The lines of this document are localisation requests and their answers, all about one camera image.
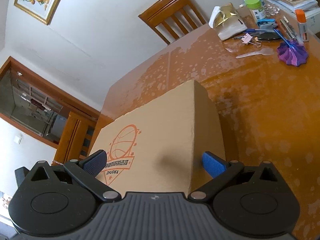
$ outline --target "binder clip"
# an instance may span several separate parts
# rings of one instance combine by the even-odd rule
[[[257,42],[250,34],[246,34],[242,39],[241,39],[243,44],[248,45],[249,43],[256,46],[257,48],[260,48],[262,46],[261,43]]]

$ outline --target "basketball logo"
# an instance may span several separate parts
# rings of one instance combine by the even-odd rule
[[[110,185],[124,170],[131,168],[134,160],[133,148],[137,145],[137,136],[141,133],[134,124],[124,127],[112,140],[107,152],[107,165],[103,169],[106,185]]]

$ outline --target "gold packaging bag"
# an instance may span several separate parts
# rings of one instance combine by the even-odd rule
[[[247,26],[232,3],[216,6],[213,9],[209,26],[217,31],[219,38],[225,41],[247,29]]]

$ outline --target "glue stick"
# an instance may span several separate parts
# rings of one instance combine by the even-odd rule
[[[306,15],[304,11],[301,9],[297,9],[296,16],[297,16],[299,32],[302,40],[304,42],[309,41],[308,26],[307,26],[307,20],[306,20]]]

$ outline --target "cardboard box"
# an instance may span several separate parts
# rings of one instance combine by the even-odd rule
[[[103,128],[92,152],[107,152],[97,176],[124,197],[127,191],[184,192],[210,179],[201,158],[225,159],[219,116],[208,93],[190,80]]]

